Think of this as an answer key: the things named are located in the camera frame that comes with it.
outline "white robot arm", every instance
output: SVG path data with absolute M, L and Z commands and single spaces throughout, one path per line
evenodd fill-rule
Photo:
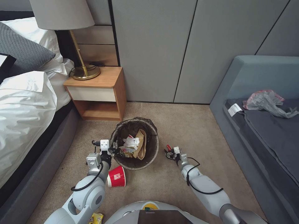
M 203 175 L 196 166 L 190 165 L 187 154 L 182 154 L 178 147 L 175 148 L 174 151 L 178 152 L 176 156 L 179 156 L 178 166 L 184 180 L 210 213 L 220 217 L 224 224 L 267 224 L 254 212 L 234 207 L 223 188 Z
M 91 153 L 86 158 L 88 176 L 71 189 L 72 195 L 61 208 L 49 216 L 45 224 L 87 224 L 103 203 L 105 183 L 111 166 L 111 155 L 108 152 L 110 140 L 101 140 L 97 146 L 100 145 L 101 153 Z

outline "dark screen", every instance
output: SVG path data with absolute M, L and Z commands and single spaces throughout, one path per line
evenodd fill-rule
M 176 210 L 140 210 L 138 224 L 192 224 Z

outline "carpet floor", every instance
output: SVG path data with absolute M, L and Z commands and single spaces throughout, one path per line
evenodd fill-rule
M 154 200 L 175 205 L 208 223 L 222 223 L 195 197 L 175 162 L 165 158 L 167 144 L 179 146 L 197 159 L 199 170 L 224 188 L 234 206 L 265 218 L 208 105 L 127 103 L 124 119 L 136 116 L 151 119 L 157 127 L 158 156 L 146 169 L 125 170 L 126 187 L 106 186 L 105 201 L 97 210 L 104 214 L 104 222 L 124 205 Z M 72 193 L 70 188 L 87 174 L 86 156 L 94 150 L 91 141 L 110 138 L 117 123 L 79 122 L 67 155 L 27 224 L 43 223 L 64 204 Z M 117 166 L 113 160 L 112 169 Z

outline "table lamp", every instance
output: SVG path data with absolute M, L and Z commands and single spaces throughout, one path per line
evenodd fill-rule
M 85 80 L 98 76 L 99 67 L 87 68 L 83 62 L 73 29 L 94 25 L 86 0 L 30 0 L 37 25 L 45 30 L 69 30 L 82 66 L 76 67 L 71 76 Z

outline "lamp shade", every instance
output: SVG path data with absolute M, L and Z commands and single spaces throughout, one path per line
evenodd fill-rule
M 94 25 L 86 0 L 30 0 L 37 25 L 45 30 L 73 30 Z

